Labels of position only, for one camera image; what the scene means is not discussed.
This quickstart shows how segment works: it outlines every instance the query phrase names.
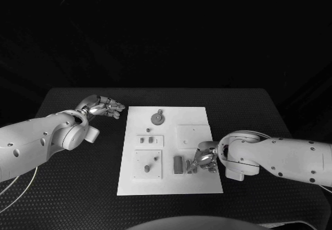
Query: robotic hand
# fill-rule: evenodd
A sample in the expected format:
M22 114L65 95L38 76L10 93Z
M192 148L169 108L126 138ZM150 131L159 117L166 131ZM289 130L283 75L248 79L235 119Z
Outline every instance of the robotic hand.
M88 122L95 115L118 119L124 108L114 99L91 95L75 110L0 128L0 182L36 168L53 153L77 148L84 139L94 143L100 131Z
M254 131L235 131L219 142L199 143L193 162L217 170L217 157L225 166L225 176L243 181L244 175L256 175L260 166L277 177L332 187L332 145L306 140L271 138Z

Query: white platform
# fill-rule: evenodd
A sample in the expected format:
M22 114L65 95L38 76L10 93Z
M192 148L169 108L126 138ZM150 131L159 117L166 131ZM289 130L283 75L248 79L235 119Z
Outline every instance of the white platform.
M150 117L159 109L163 110L165 123L156 126ZM180 131L180 139L178 138L178 126L183 131ZM149 144L144 144L147 146L137 146L140 145L137 136L147 136L147 138L149 136L163 136L163 147L156 146L156 144L152 144L152 147ZM179 144L182 139L186 141L186 144L182 141L185 146ZM196 174L173 174L173 157L182 156L185 168L185 160L193 159L198 144L211 140L212 135L204 107L130 106L117 195L222 193L218 171L209 173L208 170L199 168ZM162 156L155 161L153 157L157 153ZM144 172L144 165L150 166L149 173Z

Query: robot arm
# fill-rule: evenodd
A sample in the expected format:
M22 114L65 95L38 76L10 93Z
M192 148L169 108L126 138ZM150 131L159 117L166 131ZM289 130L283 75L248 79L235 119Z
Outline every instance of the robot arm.
M199 147L201 155L192 167L204 165L202 168L211 168L218 156L231 179L243 181L244 175L258 174L263 166L277 177L332 186L331 144L287 138L261 141L254 132L237 131L219 142L202 142Z
M91 95L75 110L65 110L0 128L0 182L43 164L51 156L75 149L84 139L94 143L100 131L88 125L95 115L118 119L124 105Z

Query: white cable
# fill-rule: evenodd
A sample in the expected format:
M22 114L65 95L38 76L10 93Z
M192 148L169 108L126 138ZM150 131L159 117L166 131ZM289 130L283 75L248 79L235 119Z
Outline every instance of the white cable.
M16 200L12 202L12 204L0 211L0 213L14 204L14 202L16 202L16 201L20 199L20 197L23 196L23 194L25 194L26 190L29 189L30 184L32 184L32 182L33 182L33 179L35 179L35 176L36 176L36 170L35 170L33 178L32 178L32 180L30 180L30 183L29 183L27 186L26 186L26 189L25 189L23 193L19 195L19 197L17 197Z
M19 176L14 178L14 180L12 181L12 183L9 184L9 186L4 188L4 190L0 192L0 195L3 195L3 193L7 191L7 189L12 187L13 183L16 182L16 180L19 179Z
M328 189L328 188L325 188L323 186L321 186L329 193L332 193L332 191Z
M264 134L264 133L260 133L260 132L256 132L256 131L250 131L250 130L244 130L245 132L251 132L251 133L256 133L256 134L258 134L261 137L264 137L264 138L267 138L267 139L270 139L271 137L267 135L267 134Z

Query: black tablecloth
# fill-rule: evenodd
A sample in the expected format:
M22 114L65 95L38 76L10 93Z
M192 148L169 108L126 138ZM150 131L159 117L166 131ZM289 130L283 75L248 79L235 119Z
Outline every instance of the black tablecloth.
M36 117L75 109L92 94L126 106L204 106L215 141L237 130L292 137L263 89L55 88ZM325 229L331 206L321 187L279 178L263 168L240 182L225 177L218 163L222 194L117 196L126 122L127 109L118 120L95 117L90 124L100 130L95 143L84 141L72 151L58 152L39 167L30 189L0 214L1 229L120 230L186 215L222 216L257 224L303 221ZM25 174L0 196L1 208L22 193L32 175L33 171Z

